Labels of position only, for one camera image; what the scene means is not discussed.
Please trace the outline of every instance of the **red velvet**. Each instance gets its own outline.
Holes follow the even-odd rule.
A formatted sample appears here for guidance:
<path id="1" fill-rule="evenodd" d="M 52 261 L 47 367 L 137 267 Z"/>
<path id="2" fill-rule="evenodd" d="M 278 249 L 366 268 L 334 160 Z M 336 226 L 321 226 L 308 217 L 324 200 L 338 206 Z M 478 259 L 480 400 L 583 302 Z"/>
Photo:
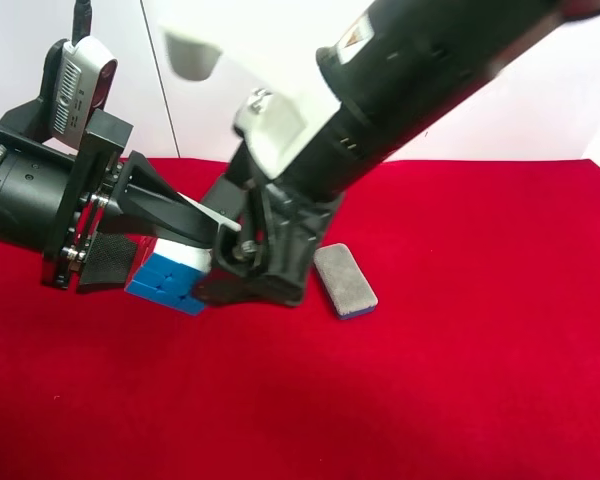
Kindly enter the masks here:
<path id="1" fill-rule="evenodd" d="M 198 197 L 222 166 L 158 161 Z M 600 480 L 600 170 L 401 162 L 328 236 L 376 290 L 339 322 L 189 318 L 36 285 L 0 245 L 0 479 Z"/>

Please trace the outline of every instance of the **black rubber pad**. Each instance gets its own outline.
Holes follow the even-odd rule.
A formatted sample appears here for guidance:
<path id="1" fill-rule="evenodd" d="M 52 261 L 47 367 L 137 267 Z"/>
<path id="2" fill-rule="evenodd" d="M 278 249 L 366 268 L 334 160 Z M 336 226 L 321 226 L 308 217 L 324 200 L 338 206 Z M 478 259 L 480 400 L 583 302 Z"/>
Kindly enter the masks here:
<path id="1" fill-rule="evenodd" d="M 138 245 L 124 235 L 96 232 L 78 284 L 78 293 L 124 288 Z"/>

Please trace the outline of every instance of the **warning label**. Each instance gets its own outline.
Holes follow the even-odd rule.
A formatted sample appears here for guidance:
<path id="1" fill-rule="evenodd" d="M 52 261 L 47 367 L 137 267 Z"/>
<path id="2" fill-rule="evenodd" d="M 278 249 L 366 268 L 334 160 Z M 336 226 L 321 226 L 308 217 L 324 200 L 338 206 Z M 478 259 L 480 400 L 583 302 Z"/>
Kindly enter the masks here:
<path id="1" fill-rule="evenodd" d="M 374 31 L 365 14 L 347 31 L 338 42 L 337 50 L 340 63 L 349 63 L 373 39 Z"/>

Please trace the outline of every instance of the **black cable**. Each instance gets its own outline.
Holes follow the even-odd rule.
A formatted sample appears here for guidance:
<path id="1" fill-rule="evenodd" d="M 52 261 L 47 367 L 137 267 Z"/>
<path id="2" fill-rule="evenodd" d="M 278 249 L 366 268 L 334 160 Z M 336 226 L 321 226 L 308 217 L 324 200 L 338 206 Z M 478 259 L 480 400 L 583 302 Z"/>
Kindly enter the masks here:
<path id="1" fill-rule="evenodd" d="M 73 33 L 71 43 L 77 45 L 80 40 L 91 35 L 91 0 L 76 0 L 73 8 Z"/>
<path id="2" fill-rule="evenodd" d="M 583 13 L 582 15 L 567 15 L 564 17 L 567 22 L 581 22 L 583 20 L 590 20 L 600 16 L 600 9 L 589 13 Z"/>

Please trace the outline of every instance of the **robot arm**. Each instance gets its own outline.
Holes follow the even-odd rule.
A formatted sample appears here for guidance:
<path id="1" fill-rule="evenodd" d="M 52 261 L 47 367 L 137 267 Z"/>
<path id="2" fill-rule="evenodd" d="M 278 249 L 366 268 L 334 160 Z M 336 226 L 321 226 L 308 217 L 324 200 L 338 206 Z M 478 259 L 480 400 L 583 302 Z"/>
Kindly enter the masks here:
<path id="1" fill-rule="evenodd" d="M 298 305 L 349 186 L 558 26 L 598 14 L 600 0 L 375 0 L 336 44 L 299 49 L 282 67 L 250 54 L 244 35 L 168 25 L 180 75 L 204 80 L 224 53 L 270 86 L 238 112 L 242 143 L 202 202 L 240 229 L 183 200 L 139 153 L 119 162 L 131 126 L 103 105 L 89 111 L 75 158 L 41 145 L 62 99 L 57 44 L 40 97 L 0 122 L 0 240 L 43 252 L 43 282 L 67 288 L 72 273 L 94 276 L 95 250 L 119 248 L 102 246 L 109 235 L 159 236 L 211 248 L 211 273 L 195 288 L 205 303 Z M 32 165 L 44 168 L 24 171 Z M 34 177 L 44 185 L 31 188 Z"/>

